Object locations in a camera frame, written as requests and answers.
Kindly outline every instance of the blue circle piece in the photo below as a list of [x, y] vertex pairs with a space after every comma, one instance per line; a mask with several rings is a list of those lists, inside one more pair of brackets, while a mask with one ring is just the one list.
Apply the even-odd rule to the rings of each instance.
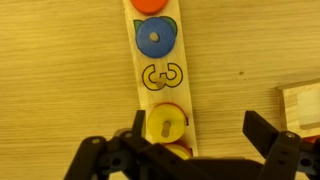
[[[152, 41], [150, 34], [156, 33], [158, 41]], [[162, 18], [149, 18], [137, 30], [136, 43], [139, 50], [150, 58], [161, 58], [171, 52], [176, 35], [171, 25]]]

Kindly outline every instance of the yellow circle piece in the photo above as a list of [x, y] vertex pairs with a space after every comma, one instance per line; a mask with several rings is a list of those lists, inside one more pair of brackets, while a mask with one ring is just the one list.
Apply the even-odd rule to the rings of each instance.
[[178, 144], [168, 144], [165, 145], [165, 147], [184, 160], [189, 159], [191, 157], [189, 151]]
[[147, 128], [155, 142], [171, 143], [184, 134], [186, 116], [175, 105], [162, 104], [150, 113]]

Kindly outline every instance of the wooden table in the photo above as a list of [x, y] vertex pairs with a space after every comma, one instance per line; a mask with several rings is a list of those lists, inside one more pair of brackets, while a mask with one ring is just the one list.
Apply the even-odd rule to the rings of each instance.
[[[180, 6], [200, 155], [262, 161], [244, 112], [280, 128], [275, 87], [319, 78], [320, 2]], [[122, 1], [0, 2], [0, 179], [62, 179], [83, 138], [137, 109]]]

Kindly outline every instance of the circular wooden piece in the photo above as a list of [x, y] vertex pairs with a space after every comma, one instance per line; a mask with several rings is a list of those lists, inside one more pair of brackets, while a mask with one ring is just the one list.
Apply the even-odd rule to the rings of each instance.
[[166, 144], [164, 146], [184, 160], [189, 159], [191, 157], [190, 152], [185, 147], [179, 144]]
[[149, 115], [147, 128], [155, 142], [171, 143], [184, 134], [186, 117], [175, 105], [162, 104]]
[[150, 58], [161, 58], [169, 54], [176, 40], [175, 31], [162, 18], [145, 20], [137, 30], [136, 43], [139, 50]]
[[168, 0], [131, 0], [132, 5], [145, 15], [152, 15], [160, 12]]

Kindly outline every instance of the red circle piece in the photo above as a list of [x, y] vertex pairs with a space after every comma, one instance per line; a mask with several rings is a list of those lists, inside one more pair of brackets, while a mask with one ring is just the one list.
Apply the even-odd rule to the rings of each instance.
[[160, 12], [168, 0], [131, 0], [132, 5], [145, 15], [152, 15]]

